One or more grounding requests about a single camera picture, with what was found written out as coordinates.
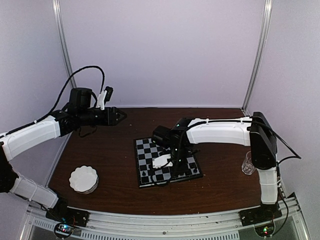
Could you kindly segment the right round control board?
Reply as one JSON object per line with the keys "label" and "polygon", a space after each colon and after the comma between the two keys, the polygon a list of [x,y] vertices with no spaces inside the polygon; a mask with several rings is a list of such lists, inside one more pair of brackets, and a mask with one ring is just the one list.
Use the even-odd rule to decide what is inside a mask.
{"label": "right round control board", "polygon": [[275,228],[275,224],[272,222],[254,226],[255,233],[262,238],[272,236],[275,232]]}

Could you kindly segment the clear drinking glass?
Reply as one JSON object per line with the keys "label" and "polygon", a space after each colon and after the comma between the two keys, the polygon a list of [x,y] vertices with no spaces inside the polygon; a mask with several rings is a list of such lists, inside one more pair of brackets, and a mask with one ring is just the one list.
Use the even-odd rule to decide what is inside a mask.
{"label": "clear drinking glass", "polygon": [[243,163],[241,165],[241,170],[245,175],[252,175],[255,172],[256,168],[252,163],[251,151],[248,151],[246,153]]}

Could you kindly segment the black and grey chessboard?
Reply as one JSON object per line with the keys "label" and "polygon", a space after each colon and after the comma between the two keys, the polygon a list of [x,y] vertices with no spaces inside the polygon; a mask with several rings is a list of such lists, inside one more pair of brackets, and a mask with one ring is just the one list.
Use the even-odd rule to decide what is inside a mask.
{"label": "black and grey chessboard", "polygon": [[[155,144],[150,137],[135,139],[133,146],[137,168],[137,181],[140,188],[164,185],[166,182],[182,182],[203,177],[203,172],[194,154],[191,154],[187,158],[188,172],[184,175],[173,177],[173,167],[164,167],[162,169],[152,167],[153,159],[168,153],[170,151],[169,148],[163,148]],[[195,168],[197,168],[197,173],[193,173],[193,169]],[[142,176],[142,171],[146,172],[146,176]]]}

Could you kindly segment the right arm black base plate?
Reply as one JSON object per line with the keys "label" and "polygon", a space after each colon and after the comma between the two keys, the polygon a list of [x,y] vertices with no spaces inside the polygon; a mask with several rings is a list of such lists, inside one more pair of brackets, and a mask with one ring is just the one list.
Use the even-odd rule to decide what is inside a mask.
{"label": "right arm black base plate", "polygon": [[241,210],[239,212],[239,217],[243,227],[271,221],[276,218],[280,218],[281,216],[282,212],[277,207],[264,207],[262,205],[255,208]]}

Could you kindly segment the left aluminium corner post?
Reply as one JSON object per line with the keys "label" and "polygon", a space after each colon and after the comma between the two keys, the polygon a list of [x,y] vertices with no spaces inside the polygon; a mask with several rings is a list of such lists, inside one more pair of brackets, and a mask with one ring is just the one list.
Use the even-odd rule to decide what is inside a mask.
{"label": "left aluminium corner post", "polygon": [[69,77],[74,71],[72,69],[72,63],[71,63],[69,50],[67,46],[60,1],[52,0],[52,8],[53,8],[53,15],[54,15],[56,27],[57,27],[58,37],[60,41],[60,47],[62,51],[62,59],[63,59],[67,76]]}

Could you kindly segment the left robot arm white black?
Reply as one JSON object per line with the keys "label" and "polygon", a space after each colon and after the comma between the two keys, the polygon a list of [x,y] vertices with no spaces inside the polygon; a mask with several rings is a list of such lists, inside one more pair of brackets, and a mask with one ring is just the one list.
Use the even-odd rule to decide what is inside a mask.
{"label": "left robot arm white black", "polygon": [[48,187],[33,182],[13,170],[10,161],[21,153],[49,140],[63,137],[90,126],[116,126],[127,114],[117,107],[106,107],[113,88],[106,87],[95,95],[89,88],[77,87],[70,91],[68,103],[60,110],[54,110],[44,119],[21,127],[15,132],[0,136],[0,191],[13,193],[34,201],[47,209],[61,222],[72,218],[72,211],[66,200]]}

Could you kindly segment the white scalloped bowl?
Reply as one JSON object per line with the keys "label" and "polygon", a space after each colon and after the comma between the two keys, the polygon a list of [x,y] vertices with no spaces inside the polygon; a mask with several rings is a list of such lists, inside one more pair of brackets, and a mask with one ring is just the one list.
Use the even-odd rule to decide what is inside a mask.
{"label": "white scalloped bowl", "polygon": [[97,171],[91,166],[77,167],[69,178],[69,186],[79,194],[90,194],[96,190],[99,184]]}

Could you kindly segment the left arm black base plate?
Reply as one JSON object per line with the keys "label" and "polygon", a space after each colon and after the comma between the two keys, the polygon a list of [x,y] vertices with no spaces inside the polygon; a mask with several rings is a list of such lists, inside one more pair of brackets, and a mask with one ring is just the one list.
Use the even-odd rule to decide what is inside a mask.
{"label": "left arm black base plate", "polygon": [[76,227],[86,227],[89,216],[90,213],[88,211],[69,207],[63,211],[49,209],[45,214],[45,217],[48,219]]}

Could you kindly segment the aluminium corner post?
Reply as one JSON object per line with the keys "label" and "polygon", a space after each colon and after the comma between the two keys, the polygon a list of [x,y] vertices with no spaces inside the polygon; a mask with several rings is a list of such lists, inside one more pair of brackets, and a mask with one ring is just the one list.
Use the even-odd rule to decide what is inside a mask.
{"label": "aluminium corner post", "polygon": [[265,0],[264,1],[264,10],[263,10],[263,16],[261,21],[261,28],[260,28],[260,34],[259,34],[259,40],[257,45],[257,50],[255,54],[255,59],[253,63],[252,72],[250,75],[249,84],[247,87],[247,91],[244,97],[244,101],[241,107],[242,112],[248,116],[249,113],[249,104],[251,97],[254,92],[255,83],[258,79],[260,66],[262,63],[263,58],[263,52],[265,49],[265,45],[267,42],[269,29],[270,29],[270,23],[272,18],[272,8],[273,8],[273,1],[272,0]]}
{"label": "aluminium corner post", "polygon": [[69,50],[67,46],[60,1],[52,0],[52,8],[53,8],[53,15],[54,15],[56,27],[57,27],[58,37],[60,41],[60,47],[62,51],[62,59],[63,59],[67,76],[69,77],[74,71],[72,69],[72,63],[71,63]]}

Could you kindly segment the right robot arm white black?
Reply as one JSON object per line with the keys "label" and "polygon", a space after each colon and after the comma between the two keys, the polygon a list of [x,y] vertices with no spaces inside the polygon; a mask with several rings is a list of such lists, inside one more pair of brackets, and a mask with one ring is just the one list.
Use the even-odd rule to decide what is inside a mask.
{"label": "right robot arm white black", "polygon": [[259,220],[268,220],[278,210],[277,139],[261,112],[233,119],[181,118],[174,127],[159,125],[151,140],[169,149],[152,161],[153,169],[173,167],[180,175],[193,145],[202,143],[236,144],[250,147],[251,162],[258,171],[261,190]]}

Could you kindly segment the left round control board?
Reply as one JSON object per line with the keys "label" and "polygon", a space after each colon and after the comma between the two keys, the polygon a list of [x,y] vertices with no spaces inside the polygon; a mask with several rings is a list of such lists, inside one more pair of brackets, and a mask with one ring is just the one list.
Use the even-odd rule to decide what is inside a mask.
{"label": "left round control board", "polygon": [[70,237],[75,231],[73,226],[67,225],[65,223],[59,222],[53,228],[53,233],[58,238],[68,238]]}

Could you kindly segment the aluminium front rail frame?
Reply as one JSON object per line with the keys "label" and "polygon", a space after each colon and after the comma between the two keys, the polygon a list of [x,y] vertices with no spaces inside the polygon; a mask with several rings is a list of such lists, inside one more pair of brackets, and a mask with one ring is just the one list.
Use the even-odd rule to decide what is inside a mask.
{"label": "aluminium front rail frame", "polygon": [[[86,210],[86,227],[78,227],[66,240],[311,240],[297,198],[282,201],[283,216],[274,221],[277,234],[270,238],[257,235],[256,225],[244,226],[239,212],[243,209],[184,215],[132,215]],[[60,240],[54,234],[57,224],[46,212],[31,203],[18,240]]]}

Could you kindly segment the round control board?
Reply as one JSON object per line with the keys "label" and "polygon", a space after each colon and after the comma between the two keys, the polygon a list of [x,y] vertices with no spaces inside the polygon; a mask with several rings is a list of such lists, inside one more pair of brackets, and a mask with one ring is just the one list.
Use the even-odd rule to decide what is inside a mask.
{"label": "round control board", "polygon": [[272,222],[254,226],[255,233],[262,238],[272,236],[275,232],[275,228],[275,224]]}
{"label": "round control board", "polygon": [[75,231],[73,226],[67,225],[65,223],[59,222],[53,228],[53,233],[58,238],[68,238],[70,237]]}

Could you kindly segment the right aluminium corner post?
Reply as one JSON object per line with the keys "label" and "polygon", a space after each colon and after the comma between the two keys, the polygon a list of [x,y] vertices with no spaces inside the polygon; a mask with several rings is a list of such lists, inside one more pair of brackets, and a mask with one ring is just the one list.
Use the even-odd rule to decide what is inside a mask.
{"label": "right aluminium corner post", "polygon": [[273,1],[272,0],[265,0],[264,1],[264,10],[263,10],[263,16],[261,21],[261,28],[260,28],[260,34],[259,34],[259,40],[257,45],[257,50],[255,54],[255,59],[253,63],[252,72],[250,75],[249,84],[247,87],[247,91],[244,97],[244,101],[241,107],[242,112],[248,116],[249,113],[249,104],[251,97],[254,92],[255,83],[258,79],[260,66],[262,63],[263,58],[263,52],[265,49],[265,45],[267,42],[269,29],[270,29],[270,23],[272,18],[272,8],[273,8]]}

